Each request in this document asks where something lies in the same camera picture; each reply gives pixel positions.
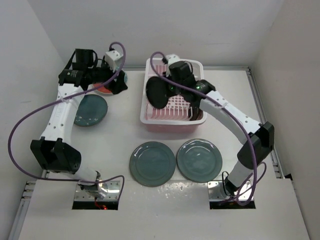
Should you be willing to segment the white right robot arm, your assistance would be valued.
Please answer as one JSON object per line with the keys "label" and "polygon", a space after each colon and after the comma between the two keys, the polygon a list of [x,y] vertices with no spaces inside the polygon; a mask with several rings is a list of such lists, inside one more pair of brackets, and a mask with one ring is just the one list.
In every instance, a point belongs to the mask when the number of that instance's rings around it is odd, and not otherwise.
{"label": "white right robot arm", "polygon": [[274,148],[275,128],[270,122],[264,124],[248,117],[230,104],[205,79],[186,83],[175,81],[169,75],[161,78],[169,87],[173,87],[184,99],[210,114],[228,128],[242,144],[237,154],[237,162],[232,171],[220,184],[220,195],[224,201],[237,200],[239,190],[250,179],[253,179],[252,189],[259,182],[257,177],[258,166]]}

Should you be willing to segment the dark teal speckled plate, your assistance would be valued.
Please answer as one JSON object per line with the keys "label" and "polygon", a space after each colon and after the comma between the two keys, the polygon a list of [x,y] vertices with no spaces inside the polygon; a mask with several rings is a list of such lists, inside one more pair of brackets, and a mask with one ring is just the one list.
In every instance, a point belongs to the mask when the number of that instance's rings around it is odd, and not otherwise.
{"label": "dark teal speckled plate", "polygon": [[81,100],[74,118],[79,127],[92,127],[100,123],[108,112],[108,104],[100,95],[88,94]]}

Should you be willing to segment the black small plate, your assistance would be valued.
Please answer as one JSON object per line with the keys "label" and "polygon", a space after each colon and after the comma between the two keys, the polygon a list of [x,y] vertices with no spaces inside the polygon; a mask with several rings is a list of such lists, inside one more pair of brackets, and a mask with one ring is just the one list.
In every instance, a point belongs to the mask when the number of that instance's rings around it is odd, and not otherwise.
{"label": "black small plate", "polygon": [[154,108],[163,109],[168,104],[168,86],[161,78],[150,77],[146,83],[145,92],[149,103]]}

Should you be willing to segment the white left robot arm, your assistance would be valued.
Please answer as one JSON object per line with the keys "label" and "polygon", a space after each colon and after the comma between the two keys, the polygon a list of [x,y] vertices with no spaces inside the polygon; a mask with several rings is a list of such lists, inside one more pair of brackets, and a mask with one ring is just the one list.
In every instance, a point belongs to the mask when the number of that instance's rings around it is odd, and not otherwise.
{"label": "white left robot arm", "polygon": [[58,76],[58,103],[40,138],[30,144],[42,169],[76,180],[81,190],[100,199],[107,194],[106,184],[101,182],[101,174],[88,167],[81,153],[72,146],[72,129],[74,125],[92,127],[108,112],[103,97],[87,93],[90,86],[103,84],[118,73],[105,88],[113,94],[127,90],[127,75],[119,63],[122,58],[123,54],[112,47],[103,58],[98,58],[92,49],[75,49]]}

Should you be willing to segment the grey-green plate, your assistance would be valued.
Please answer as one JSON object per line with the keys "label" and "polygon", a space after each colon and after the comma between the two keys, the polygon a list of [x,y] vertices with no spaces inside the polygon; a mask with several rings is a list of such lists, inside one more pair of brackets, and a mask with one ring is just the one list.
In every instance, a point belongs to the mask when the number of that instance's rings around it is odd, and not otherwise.
{"label": "grey-green plate", "polygon": [[146,187],[159,187],[168,182],[176,169],[176,157],[164,143],[149,141],[139,145],[129,159],[132,178]]}
{"label": "grey-green plate", "polygon": [[179,172],[186,179],[196,183],[207,183],[221,172],[223,158],[213,143],[195,138],[186,141],[179,148],[176,163]]}

